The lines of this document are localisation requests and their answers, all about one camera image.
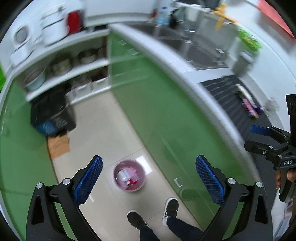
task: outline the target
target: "blue label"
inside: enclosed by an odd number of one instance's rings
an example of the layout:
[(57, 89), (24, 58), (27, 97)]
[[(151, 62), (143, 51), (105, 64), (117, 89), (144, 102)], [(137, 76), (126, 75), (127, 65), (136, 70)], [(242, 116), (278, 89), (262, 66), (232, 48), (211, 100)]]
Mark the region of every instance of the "blue label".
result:
[(36, 126), (36, 128), (45, 135), (51, 135), (58, 131), (58, 129), (49, 120)]

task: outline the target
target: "double basin sink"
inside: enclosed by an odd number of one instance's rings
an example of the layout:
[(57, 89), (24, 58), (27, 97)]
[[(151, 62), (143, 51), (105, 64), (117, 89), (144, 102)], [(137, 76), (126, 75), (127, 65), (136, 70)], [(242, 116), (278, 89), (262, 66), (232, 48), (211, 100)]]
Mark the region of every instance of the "double basin sink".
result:
[(195, 69), (225, 67), (213, 55), (202, 49), (197, 43), (189, 40), (189, 37), (169, 27), (146, 23), (128, 23), (127, 25), (166, 44), (186, 59)]

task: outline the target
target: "black trash can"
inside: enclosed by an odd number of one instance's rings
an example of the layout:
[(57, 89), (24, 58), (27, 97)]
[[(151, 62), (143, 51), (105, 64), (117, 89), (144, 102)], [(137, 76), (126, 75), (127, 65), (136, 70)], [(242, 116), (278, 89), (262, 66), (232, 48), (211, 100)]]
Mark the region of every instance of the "black trash can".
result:
[(76, 127), (75, 115), (63, 88), (51, 89), (32, 103), (31, 124), (47, 136), (64, 135)]

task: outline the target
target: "orange cloth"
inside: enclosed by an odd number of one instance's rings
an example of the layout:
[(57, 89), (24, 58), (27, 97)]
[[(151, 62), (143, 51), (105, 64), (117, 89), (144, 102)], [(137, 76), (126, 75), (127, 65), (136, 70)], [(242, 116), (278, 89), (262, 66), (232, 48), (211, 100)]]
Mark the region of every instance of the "orange cloth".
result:
[(53, 160), (70, 151), (69, 137), (67, 135), (62, 137), (48, 137), (47, 147), (50, 159)]
[(267, 15), (273, 21), (275, 21), (278, 25), (280, 25), (289, 34), (291, 38), (295, 39), (291, 30), (289, 29), (285, 21), (282, 19), (280, 14), (272, 6), (270, 6), (265, 0), (259, 0), (258, 8), (260, 9), (261, 12), (263, 12), (265, 15)]

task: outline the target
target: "white shoe sole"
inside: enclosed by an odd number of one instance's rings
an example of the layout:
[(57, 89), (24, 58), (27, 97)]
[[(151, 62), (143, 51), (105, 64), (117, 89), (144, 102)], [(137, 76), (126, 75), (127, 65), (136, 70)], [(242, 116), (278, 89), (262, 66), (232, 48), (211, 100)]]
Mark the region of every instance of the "white shoe sole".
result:
[(130, 210), (130, 211), (128, 211), (128, 213), (126, 214), (126, 219), (128, 220), (128, 214), (129, 213), (132, 213), (132, 212), (135, 212), (135, 213), (137, 213), (137, 214), (139, 214), (139, 212), (138, 211), (136, 211), (136, 210)]
[(166, 208), (168, 206), (168, 203), (171, 201), (171, 200), (174, 200), (176, 198), (174, 197), (170, 197), (166, 202), (165, 202), (165, 210), (163, 211), (163, 225), (164, 226), (168, 226), (167, 223), (166, 223), (166, 219), (165, 219), (165, 212), (166, 212)]

